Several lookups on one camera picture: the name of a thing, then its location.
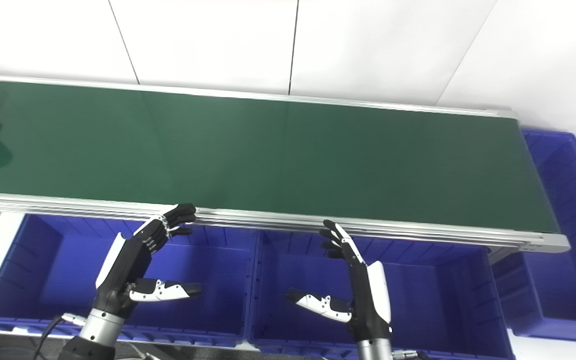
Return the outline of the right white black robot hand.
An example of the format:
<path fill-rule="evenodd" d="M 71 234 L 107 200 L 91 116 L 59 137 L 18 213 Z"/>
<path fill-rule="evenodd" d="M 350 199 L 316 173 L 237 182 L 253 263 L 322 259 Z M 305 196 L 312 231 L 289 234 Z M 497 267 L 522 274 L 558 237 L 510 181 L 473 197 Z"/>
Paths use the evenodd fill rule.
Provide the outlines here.
<path fill-rule="evenodd" d="M 285 292 L 286 300 L 332 321 L 347 324 L 357 343 L 389 339 L 393 332 L 392 313 L 383 264 L 379 260 L 368 264 L 341 224 L 324 219 L 323 226 L 319 234 L 326 240 L 321 246 L 327 250 L 329 258 L 346 262 L 353 299 L 345 301 L 290 288 Z"/>

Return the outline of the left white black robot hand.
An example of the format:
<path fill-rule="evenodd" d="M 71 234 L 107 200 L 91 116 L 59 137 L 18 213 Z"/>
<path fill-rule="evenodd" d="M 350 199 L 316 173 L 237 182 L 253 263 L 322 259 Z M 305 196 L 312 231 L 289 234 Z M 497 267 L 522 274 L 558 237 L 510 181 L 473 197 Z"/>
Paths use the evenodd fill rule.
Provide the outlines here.
<path fill-rule="evenodd" d="M 185 224 L 195 221 L 196 211 L 192 203 L 179 203 L 151 217 L 130 238 L 118 233 L 97 278 L 92 309 L 126 320 L 138 303 L 201 296 L 199 283 L 146 278 L 155 253 L 172 237 L 193 233 Z"/>

